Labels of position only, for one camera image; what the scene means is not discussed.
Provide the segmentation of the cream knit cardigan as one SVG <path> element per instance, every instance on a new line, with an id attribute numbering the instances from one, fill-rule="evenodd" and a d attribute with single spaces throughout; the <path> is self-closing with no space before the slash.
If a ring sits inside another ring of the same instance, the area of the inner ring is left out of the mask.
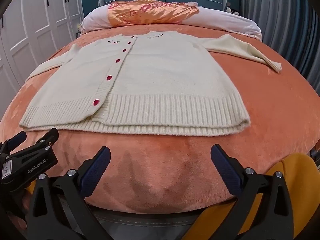
<path id="1" fill-rule="evenodd" d="M 32 76 L 55 73 L 29 103 L 20 126 L 196 137 L 241 132 L 250 124 L 249 114 L 211 52 L 281 71 L 280 63 L 231 35 L 117 35 L 73 45 L 39 65 Z"/>

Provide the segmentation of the orange plush bed blanket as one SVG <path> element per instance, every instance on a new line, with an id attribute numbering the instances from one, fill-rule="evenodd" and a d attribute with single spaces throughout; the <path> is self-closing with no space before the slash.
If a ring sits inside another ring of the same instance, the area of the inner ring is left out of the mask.
<path id="1" fill-rule="evenodd" d="M 319 141 L 319 95 L 256 39 L 172 25 L 86 34 L 29 76 L 1 120 L 27 145 L 57 128 L 59 176 L 101 146 L 111 163 L 88 202 L 134 213 L 230 197 L 210 162 L 220 144 L 259 172 Z"/>

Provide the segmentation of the white panelled wardrobe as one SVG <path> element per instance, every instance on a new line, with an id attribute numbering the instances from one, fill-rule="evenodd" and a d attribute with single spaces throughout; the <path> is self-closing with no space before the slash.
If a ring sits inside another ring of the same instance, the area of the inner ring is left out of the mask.
<path id="1" fill-rule="evenodd" d="M 80 36 L 81 0 L 12 0 L 1 17 L 1 115 L 29 74 Z"/>

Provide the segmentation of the orange floral satin pillow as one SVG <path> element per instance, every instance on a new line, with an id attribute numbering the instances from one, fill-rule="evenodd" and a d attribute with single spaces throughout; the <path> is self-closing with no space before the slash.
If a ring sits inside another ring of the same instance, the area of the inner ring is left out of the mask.
<path id="1" fill-rule="evenodd" d="M 195 5 L 158 0 L 133 0 L 112 2 L 107 17 L 113 27 L 140 24 L 180 24 L 199 13 Z"/>

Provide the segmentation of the grey pleated curtain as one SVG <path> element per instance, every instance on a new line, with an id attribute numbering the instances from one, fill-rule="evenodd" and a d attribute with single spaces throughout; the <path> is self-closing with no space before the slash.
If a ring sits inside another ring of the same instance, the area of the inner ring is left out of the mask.
<path id="1" fill-rule="evenodd" d="M 319 16 L 308 0 L 241 0 L 240 14 L 319 91 Z"/>

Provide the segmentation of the white pink pillow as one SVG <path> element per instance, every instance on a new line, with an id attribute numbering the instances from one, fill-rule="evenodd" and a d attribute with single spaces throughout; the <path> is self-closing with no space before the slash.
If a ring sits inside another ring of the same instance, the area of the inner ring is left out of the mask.
<path id="1" fill-rule="evenodd" d="M 180 24 L 223 30 L 256 38 L 259 41 L 263 39 L 260 28 L 252 20 L 230 12 L 201 7 L 197 2 L 188 2 L 186 4 L 197 6 L 199 13 L 183 20 Z M 113 28 L 107 17 L 109 5 L 98 7 L 90 12 L 80 24 L 80 32 L 85 34 L 91 31 Z"/>

